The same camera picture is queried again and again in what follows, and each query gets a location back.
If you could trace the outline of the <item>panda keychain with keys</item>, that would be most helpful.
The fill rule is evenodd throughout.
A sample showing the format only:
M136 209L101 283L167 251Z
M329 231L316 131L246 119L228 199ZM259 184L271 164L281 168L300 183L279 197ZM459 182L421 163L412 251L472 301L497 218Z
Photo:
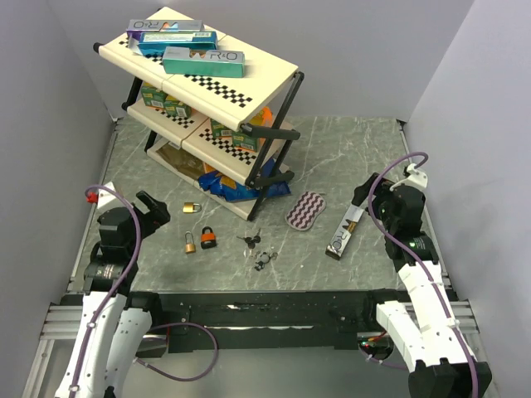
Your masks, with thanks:
M278 253L274 251L262 251L252 254L251 258L254 260L253 269L256 271L262 271L265 266L272 260L275 260L277 256Z

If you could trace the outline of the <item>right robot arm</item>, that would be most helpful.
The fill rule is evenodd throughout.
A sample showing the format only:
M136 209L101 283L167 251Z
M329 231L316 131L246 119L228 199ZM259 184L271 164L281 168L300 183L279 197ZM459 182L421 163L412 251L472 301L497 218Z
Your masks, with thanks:
M412 397L482 397L492 373L477 360L460 330L442 281L439 256L422 229L425 195L409 179L395 183L374 173L354 191L384 233L387 256L403 282L413 314L397 300L373 302L363 323L392 339L409 372Z

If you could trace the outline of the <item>black-headed key bunch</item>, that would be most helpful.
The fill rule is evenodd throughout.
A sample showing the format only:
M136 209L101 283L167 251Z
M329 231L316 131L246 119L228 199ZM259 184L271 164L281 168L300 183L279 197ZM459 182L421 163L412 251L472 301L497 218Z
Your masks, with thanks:
M247 248L253 250L261 242L261 228L253 236L238 236L238 239L243 240Z

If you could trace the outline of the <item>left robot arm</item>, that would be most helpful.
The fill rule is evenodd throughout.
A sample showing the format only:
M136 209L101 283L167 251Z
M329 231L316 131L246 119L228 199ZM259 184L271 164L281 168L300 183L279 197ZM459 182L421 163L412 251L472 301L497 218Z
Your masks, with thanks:
M57 397L119 397L144 335L163 326L159 295L131 287L143 239L171 216L147 192L136 197L146 212L123 201L97 220L100 240L84 272L80 326Z

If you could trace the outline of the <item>short brass padlock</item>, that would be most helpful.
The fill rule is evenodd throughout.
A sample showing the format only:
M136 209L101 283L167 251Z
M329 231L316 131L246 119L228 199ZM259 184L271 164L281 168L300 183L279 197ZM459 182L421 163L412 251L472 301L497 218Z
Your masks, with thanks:
M202 210L202 205L195 202L184 202L182 210L185 214L193 214L200 212Z

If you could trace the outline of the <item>orange black padlock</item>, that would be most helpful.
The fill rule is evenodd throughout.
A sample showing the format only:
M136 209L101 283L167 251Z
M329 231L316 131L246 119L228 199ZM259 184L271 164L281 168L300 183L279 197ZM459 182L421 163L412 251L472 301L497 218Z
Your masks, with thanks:
M200 245L204 250L217 246L217 237L210 226L205 226L202 228Z

